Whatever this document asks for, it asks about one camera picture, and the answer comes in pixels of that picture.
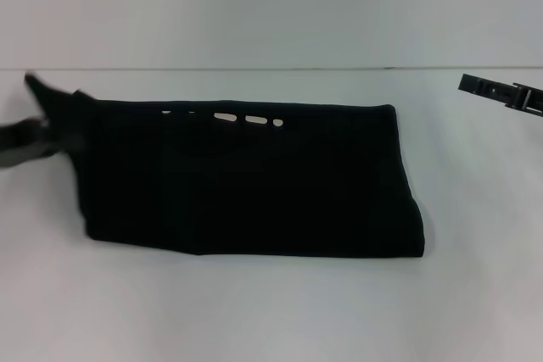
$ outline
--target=white surface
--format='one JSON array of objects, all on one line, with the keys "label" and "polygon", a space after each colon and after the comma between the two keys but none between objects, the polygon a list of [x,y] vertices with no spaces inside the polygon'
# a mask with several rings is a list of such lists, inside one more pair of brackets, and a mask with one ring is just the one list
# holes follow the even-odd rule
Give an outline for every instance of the white surface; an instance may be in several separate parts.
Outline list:
[{"label": "white surface", "polygon": [[[457,91],[462,72],[43,74],[101,98],[392,103],[428,251],[199,258],[93,242],[67,161],[23,164],[0,173],[0,360],[542,360],[543,120]],[[2,121],[37,113],[22,75],[0,74]]]},{"label": "white surface", "polygon": [[0,68],[543,65],[540,0],[0,0]]}]

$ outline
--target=white wall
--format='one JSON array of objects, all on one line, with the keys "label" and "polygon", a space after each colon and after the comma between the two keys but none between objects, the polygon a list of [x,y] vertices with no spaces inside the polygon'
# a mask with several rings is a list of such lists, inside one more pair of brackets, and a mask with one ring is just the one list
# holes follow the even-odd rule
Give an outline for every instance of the white wall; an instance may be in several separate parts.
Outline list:
[{"label": "white wall", "polygon": [[543,65],[539,1],[0,0],[1,122],[38,114],[18,68],[100,98],[391,103],[428,239],[391,260],[94,242],[68,162],[23,164],[0,172],[0,360],[542,360],[543,120],[456,89],[543,70],[83,70]]}]

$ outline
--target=folded black garment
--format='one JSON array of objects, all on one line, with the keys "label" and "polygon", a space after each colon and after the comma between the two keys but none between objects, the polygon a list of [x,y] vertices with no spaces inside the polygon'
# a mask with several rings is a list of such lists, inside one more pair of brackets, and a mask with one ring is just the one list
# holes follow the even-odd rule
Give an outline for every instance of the folded black garment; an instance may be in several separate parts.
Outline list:
[{"label": "folded black garment", "polygon": [[423,255],[390,105],[117,102],[25,81],[75,167],[92,239],[194,254]]}]

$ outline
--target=black cloth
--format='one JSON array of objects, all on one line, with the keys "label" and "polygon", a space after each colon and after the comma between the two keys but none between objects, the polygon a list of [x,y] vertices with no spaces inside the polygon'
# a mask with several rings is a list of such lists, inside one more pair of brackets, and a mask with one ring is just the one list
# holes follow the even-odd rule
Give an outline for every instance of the black cloth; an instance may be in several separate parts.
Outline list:
[{"label": "black cloth", "polygon": [[25,81],[75,167],[92,239],[194,254],[423,255],[390,105],[117,102]]}]

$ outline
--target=black fabric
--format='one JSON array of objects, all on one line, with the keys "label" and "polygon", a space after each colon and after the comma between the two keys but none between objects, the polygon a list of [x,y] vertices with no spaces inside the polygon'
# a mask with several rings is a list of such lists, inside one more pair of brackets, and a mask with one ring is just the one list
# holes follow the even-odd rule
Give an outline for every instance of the black fabric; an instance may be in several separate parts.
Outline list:
[{"label": "black fabric", "polygon": [[25,80],[76,169],[92,239],[195,254],[423,255],[390,105],[116,102]]}]

